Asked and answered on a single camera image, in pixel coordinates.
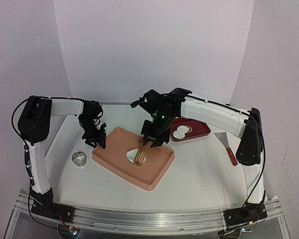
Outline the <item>wooden rolling pin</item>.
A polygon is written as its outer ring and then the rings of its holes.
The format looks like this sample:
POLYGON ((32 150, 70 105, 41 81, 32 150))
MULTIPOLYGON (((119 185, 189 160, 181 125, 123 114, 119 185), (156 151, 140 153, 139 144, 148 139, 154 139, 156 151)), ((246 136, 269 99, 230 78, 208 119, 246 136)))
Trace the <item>wooden rolling pin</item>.
POLYGON ((134 163, 137 164, 137 165, 142 165, 144 160, 145 160, 145 157, 146 157, 146 154, 147 154, 147 151, 150 149, 150 147, 146 147, 146 146, 141 146, 135 157, 134 157, 134 163))

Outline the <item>white dough piece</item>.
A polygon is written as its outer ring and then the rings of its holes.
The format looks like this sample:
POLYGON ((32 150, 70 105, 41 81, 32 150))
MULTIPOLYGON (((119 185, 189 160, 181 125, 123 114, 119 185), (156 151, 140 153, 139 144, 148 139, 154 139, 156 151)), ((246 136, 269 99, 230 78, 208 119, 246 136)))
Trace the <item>white dough piece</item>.
POLYGON ((126 153, 126 157, 129 162, 134 163, 134 157, 135 157, 137 151, 138 151, 138 149, 133 149, 126 153))

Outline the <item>pink plastic tray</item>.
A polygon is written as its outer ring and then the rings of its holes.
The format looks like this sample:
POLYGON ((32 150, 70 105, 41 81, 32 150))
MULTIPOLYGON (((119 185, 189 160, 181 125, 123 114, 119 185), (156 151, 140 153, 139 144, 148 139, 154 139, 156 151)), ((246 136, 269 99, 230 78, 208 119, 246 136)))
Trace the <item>pink plastic tray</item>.
POLYGON ((106 148, 97 146, 92 157, 122 179, 152 191, 172 164, 175 153, 165 146, 143 145, 141 136, 116 127, 106 137, 106 148))

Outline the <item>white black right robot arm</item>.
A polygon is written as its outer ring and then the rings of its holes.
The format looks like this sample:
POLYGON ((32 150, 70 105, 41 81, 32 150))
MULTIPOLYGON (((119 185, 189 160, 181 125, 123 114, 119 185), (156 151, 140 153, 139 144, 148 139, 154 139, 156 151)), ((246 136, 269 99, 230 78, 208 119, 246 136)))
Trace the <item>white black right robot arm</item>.
POLYGON ((247 198, 243 205, 224 212, 226 225, 255 223, 268 216, 264 204, 266 190, 263 179, 266 149, 258 109, 239 110, 204 99, 183 88, 175 88, 164 94, 149 90, 131 103, 132 108, 137 106, 149 113, 152 119, 143 123, 143 142, 134 163, 143 164, 150 148, 169 142, 170 127, 176 118, 212 125, 222 130, 215 135, 225 146, 232 164, 243 166, 247 186, 247 198))

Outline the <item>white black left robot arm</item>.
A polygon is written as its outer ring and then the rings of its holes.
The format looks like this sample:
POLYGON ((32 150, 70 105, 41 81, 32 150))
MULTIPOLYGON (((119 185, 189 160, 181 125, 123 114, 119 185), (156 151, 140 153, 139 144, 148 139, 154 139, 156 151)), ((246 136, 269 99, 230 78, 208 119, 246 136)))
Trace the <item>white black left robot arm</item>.
POLYGON ((106 147, 105 123, 100 123, 103 108, 97 101, 80 98, 30 96, 20 104, 23 110, 12 128, 23 142, 24 164, 29 176, 29 207, 32 215, 70 223, 74 207, 54 201, 46 167, 46 140, 50 122, 56 116, 77 116, 84 133, 82 139, 91 146, 106 147))

